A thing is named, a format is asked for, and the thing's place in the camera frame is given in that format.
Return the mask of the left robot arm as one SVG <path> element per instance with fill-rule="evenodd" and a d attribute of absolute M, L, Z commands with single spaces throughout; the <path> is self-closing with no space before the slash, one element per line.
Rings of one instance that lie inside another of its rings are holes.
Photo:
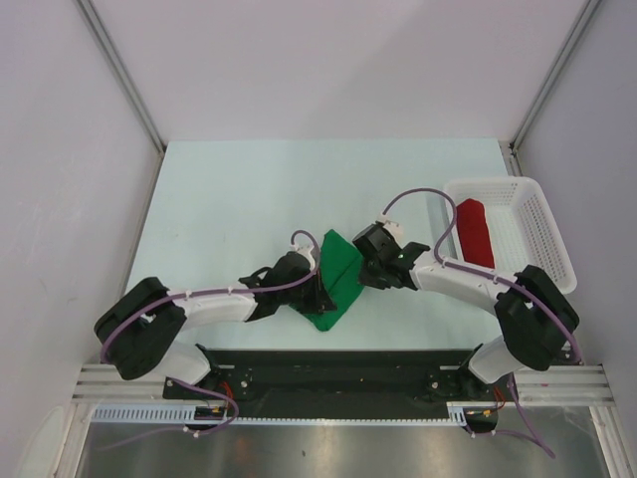
<path fill-rule="evenodd" d="M 140 281 L 94 325 L 101 361 L 124 380 L 152 371 L 184 381 L 196 396 L 213 395 L 220 385 L 204 349 L 177 340 L 187 330 L 215 323 L 247 324 L 286 306 L 306 315 L 337 310 L 323 283 L 312 250 L 290 251 L 225 289 L 172 292 L 156 277 Z"/>

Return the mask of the green t shirt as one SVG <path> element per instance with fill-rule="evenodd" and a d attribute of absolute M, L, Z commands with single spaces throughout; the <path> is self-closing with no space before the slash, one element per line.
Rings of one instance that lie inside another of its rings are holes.
<path fill-rule="evenodd" d="M 328 230 L 320 247 L 320 274 L 334 311 L 303 313 L 320 332 L 330 331 L 359 298 L 364 286 L 358 282 L 362 255 L 338 232 Z"/>

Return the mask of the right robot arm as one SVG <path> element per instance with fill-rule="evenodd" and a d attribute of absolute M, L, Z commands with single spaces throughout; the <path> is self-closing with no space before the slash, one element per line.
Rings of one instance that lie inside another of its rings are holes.
<path fill-rule="evenodd" d="M 512 275 L 444 259 L 417 242 L 400 246 L 375 222 L 353 239 L 362 255 L 359 281 L 379 290 L 403 289 L 451 297 L 492 314 L 501 334 L 461 366 L 459 386 L 482 399 L 496 381 L 523 367 L 547 370 L 579 325 L 579 316 L 547 273 L 533 265 Z"/>

